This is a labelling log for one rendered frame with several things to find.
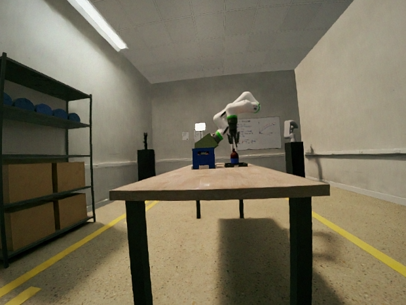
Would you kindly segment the blue plastic crate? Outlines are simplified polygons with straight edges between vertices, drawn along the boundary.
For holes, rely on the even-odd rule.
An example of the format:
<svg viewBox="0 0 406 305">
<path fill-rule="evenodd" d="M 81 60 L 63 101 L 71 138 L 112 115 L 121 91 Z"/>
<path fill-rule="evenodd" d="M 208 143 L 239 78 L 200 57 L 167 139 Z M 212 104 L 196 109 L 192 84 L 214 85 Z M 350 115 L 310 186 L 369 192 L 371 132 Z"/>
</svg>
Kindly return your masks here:
<svg viewBox="0 0 406 305">
<path fill-rule="evenodd" d="M 198 155 L 198 151 L 204 153 L 209 151 L 209 154 L 200 154 Z M 196 148 L 192 149 L 193 152 L 193 169 L 198 170 L 199 166 L 209 165 L 209 169 L 215 168 L 215 155 L 214 155 L 214 147 L 209 148 Z"/>
</svg>

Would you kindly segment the brown glass bottle with blue band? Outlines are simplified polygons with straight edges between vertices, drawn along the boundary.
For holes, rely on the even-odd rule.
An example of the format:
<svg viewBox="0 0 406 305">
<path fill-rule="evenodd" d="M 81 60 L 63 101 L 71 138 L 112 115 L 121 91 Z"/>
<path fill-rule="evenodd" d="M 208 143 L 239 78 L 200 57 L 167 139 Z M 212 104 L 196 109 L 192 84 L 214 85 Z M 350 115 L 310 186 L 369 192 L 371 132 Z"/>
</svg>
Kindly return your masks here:
<svg viewBox="0 0 406 305">
<path fill-rule="evenodd" d="M 239 156 L 235 149 L 232 149 L 231 164 L 239 164 Z"/>
</svg>

